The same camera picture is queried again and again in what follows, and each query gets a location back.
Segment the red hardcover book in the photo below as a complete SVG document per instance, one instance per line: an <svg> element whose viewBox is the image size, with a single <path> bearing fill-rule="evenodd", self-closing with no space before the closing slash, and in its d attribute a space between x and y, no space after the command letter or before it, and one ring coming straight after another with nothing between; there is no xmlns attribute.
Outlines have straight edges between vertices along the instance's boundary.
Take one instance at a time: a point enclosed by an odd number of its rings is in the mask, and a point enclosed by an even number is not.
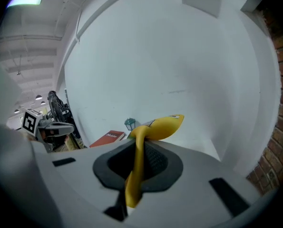
<svg viewBox="0 0 283 228"><path fill-rule="evenodd" d="M110 130L105 135L103 135L101 138L99 138L94 143L92 143L89 147L93 148L93 147L98 147L101 145L114 143L114 142L122 140L125 137L125 135L126 135L125 132Z"/></svg>

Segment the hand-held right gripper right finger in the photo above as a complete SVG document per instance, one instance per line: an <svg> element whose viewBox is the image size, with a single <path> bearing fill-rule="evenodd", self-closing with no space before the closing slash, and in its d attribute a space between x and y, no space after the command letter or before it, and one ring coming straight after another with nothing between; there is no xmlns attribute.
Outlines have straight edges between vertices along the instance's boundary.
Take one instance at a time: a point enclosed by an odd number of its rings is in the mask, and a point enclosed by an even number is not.
<svg viewBox="0 0 283 228"><path fill-rule="evenodd" d="M258 190L243 176L214 157L167 142L154 144L177 154L183 162L180 178L166 191L145 193L131 214L132 220L229 220L231 214L209 181L223 178L248 204Z"/></svg>

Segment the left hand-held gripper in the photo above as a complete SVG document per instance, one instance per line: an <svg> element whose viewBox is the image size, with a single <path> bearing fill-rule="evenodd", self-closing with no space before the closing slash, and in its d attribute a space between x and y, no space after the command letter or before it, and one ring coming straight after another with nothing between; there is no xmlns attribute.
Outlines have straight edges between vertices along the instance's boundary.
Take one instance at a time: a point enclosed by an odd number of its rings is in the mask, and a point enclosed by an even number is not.
<svg viewBox="0 0 283 228"><path fill-rule="evenodd" d="M52 151L52 144L43 139L46 129L46 137L59 137L74 132L74 125L70 123L51 122L47 114L40 113L32 108L25 110L21 125L22 130L31 135L36 141L41 142L47 152Z"/></svg>

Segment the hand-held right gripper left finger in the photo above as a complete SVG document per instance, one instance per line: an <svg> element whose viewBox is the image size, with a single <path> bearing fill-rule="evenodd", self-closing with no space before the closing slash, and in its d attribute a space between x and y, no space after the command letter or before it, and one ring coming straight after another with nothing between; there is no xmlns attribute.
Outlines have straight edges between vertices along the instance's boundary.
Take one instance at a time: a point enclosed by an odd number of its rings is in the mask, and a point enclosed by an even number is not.
<svg viewBox="0 0 283 228"><path fill-rule="evenodd" d="M32 147L37 157L46 157L50 164L70 158L70 163L53 166L62 179L78 194L87 204L98 211L105 211L117 202L119 191L106 188L93 172L95 160L102 154L109 153L117 147L135 145L134 140L123 140L107 145L71 152L47 153L40 142L32 141Z"/></svg>

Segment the black standing fan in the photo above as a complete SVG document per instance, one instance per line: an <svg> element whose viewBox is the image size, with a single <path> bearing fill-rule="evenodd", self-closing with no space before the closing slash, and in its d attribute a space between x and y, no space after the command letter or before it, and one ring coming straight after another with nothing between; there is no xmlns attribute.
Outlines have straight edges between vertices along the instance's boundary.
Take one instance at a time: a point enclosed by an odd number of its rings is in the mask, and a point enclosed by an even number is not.
<svg viewBox="0 0 283 228"><path fill-rule="evenodd" d="M80 139L81 136L76 127L73 115L69 106L61 99L58 98L55 91L49 91L48 93L48 102L50 106L50 111L52 117L56 122L69 123L74 126L74 132L72 133L76 139Z"/></svg>

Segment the small green lantern lamp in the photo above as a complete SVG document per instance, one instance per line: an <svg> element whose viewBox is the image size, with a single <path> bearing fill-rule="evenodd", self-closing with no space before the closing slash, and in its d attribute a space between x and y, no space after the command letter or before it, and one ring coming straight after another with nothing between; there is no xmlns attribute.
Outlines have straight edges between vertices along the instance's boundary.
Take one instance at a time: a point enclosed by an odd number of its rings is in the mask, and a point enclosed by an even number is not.
<svg viewBox="0 0 283 228"><path fill-rule="evenodd" d="M129 117L125 120L124 125L129 131L133 131L136 127L136 120Z"/></svg>

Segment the rectangular ceiling light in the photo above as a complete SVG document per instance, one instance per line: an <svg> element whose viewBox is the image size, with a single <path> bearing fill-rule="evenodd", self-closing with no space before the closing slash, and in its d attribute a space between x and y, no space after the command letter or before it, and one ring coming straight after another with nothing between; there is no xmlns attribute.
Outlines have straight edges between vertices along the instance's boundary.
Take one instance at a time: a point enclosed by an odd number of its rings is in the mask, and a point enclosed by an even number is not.
<svg viewBox="0 0 283 228"><path fill-rule="evenodd" d="M42 0L11 0L8 7L17 6L17 5L39 5Z"/></svg>

